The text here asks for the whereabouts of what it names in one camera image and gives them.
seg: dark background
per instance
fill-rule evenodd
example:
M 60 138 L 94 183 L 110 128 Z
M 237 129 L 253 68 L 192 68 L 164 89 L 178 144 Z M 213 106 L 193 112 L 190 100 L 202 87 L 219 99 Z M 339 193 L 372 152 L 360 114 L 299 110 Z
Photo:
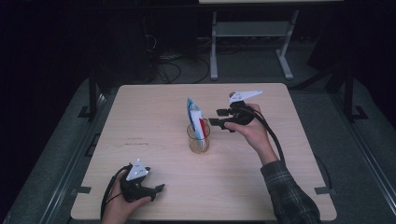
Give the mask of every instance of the dark background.
M 84 3 L 100 6 L 97 1 Z M 79 6 L 69 1 L 0 0 L 0 220 L 83 80 L 95 73 L 102 91 L 123 83 L 149 83 L 155 58 L 146 52 L 144 32 L 156 34 L 163 48 L 183 46 L 189 53 L 194 53 L 196 36 L 210 33 L 211 14 L 207 12 L 157 12 L 151 20 L 141 21 L 146 11 L 105 13 Z M 177 28 L 170 25 L 175 21 Z M 319 26 L 325 21 L 319 37 Z M 305 27 L 310 29 L 296 26 L 294 39 L 318 39 L 310 64 L 323 70 L 351 53 L 356 78 L 396 127 L 395 4 L 346 1 L 331 17 L 314 6 L 301 11 L 298 22 L 309 24 Z

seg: cup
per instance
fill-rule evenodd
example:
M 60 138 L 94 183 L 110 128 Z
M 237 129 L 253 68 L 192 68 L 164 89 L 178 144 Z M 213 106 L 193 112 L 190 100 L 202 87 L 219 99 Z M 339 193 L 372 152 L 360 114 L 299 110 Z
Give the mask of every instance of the cup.
M 189 135 L 189 145 L 192 152 L 201 154 L 206 152 L 209 149 L 209 135 L 210 135 L 210 127 L 209 121 L 204 119 L 205 131 L 204 138 L 197 138 L 195 136 L 195 132 L 192 129 L 191 124 L 187 128 L 187 134 Z

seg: sleeve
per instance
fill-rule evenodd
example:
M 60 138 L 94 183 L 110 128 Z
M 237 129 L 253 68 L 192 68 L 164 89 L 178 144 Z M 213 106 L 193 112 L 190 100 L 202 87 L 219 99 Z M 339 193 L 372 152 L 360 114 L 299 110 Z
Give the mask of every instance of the sleeve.
M 261 168 L 279 223 L 321 223 L 314 201 L 297 185 L 283 161 Z

